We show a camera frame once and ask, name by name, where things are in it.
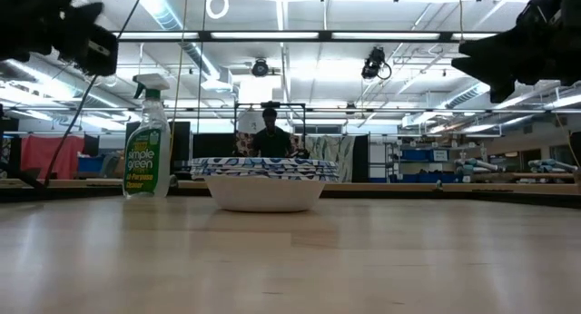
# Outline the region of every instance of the simple green bottle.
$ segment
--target simple green bottle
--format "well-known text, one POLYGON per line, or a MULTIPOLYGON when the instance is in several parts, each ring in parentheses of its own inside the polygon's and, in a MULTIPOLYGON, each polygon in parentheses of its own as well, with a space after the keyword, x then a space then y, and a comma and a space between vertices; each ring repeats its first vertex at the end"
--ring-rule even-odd
POLYGON ((170 125, 168 124, 161 90, 169 84, 159 74, 140 74, 139 98, 145 90, 142 123, 125 145, 125 197, 165 197, 170 188, 170 125))

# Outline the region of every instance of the man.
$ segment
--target man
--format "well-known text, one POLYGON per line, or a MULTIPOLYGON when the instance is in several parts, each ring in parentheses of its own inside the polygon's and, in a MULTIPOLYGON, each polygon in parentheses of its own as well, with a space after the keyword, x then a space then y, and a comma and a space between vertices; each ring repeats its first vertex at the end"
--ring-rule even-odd
POLYGON ((277 113, 272 108, 264 109, 262 119, 266 128, 259 131, 252 141, 253 156, 285 158, 291 152, 291 136, 276 126, 277 113))

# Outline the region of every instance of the gymnastic ring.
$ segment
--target gymnastic ring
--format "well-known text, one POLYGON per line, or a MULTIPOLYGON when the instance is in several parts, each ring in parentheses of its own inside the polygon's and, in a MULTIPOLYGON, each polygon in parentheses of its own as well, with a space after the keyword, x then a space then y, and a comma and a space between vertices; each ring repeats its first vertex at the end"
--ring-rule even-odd
POLYGON ((208 14, 208 16, 211 19, 220 19, 224 17, 228 13, 228 10, 230 9, 230 3, 228 2, 228 0, 222 0, 224 2, 224 7, 222 11, 219 12, 218 14, 215 14, 212 11, 212 1, 214 0, 207 0, 206 2, 206 14, 208 14))

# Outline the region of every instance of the table surface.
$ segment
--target table surface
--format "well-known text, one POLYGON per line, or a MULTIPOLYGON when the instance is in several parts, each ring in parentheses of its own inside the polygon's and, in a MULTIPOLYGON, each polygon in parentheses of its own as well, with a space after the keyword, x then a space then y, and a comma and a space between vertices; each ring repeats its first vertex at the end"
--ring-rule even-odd
POLYGON ((579 295, 575 210, 321 200, 253 214, 177 197, 0 209, 1 313, 574 313, 579 295))

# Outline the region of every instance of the white bowl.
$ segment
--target white bowl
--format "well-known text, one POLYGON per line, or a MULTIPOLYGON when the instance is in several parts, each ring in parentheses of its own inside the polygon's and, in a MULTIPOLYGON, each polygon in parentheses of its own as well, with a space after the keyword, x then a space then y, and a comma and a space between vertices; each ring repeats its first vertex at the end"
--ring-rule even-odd
POLYGON ((324 182, 253 177, 204 177, 216 203, 228 211, 295 212, 317 204, 324 182))

